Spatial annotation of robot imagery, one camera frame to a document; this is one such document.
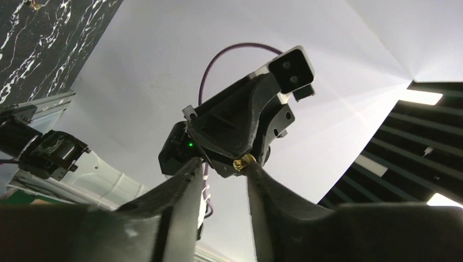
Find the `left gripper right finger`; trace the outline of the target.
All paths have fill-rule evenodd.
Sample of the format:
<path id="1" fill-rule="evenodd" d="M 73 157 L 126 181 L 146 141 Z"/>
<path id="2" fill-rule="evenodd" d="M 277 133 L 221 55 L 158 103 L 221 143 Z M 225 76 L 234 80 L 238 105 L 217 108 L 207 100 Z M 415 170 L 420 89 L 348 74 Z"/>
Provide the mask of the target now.
<path id="1" fill-rule="evenodd" d="M 316 205 L 272 178 L 262 166 L 246 167 L 258 261 L 335 261 L 325 221 L 333 210 Z"/>

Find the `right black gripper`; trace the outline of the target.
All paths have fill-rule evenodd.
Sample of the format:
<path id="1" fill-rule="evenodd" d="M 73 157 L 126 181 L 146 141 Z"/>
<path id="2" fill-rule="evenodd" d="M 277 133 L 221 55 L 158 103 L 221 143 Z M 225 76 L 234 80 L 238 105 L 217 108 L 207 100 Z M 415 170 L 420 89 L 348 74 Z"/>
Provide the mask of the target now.
<path id="1" fill-rule="evenodd" d="M 174 175 L 195 157 L 224 178 L 238 174 L 233 162 L 246 154 L 264 165 L 270 144 L 295 121 L 280 90 L 271 73 L 246 76 L 200 106 L 184 108 L 185 120 L 174 124 L 159 153 L 162 174 Z"/>

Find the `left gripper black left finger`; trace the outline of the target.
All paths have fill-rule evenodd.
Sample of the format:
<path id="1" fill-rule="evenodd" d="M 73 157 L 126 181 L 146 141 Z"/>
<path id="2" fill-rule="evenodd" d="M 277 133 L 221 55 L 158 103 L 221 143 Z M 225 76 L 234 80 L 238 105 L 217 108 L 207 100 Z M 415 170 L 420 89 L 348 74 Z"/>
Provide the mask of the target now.
<path id="1" fill-rule="evenodd" d="M 117 213 L 137 236 L 118 249 L 122 261 L 192 261 L 197 240 L 202 161 L 194 157 L 174 176 Z"/>

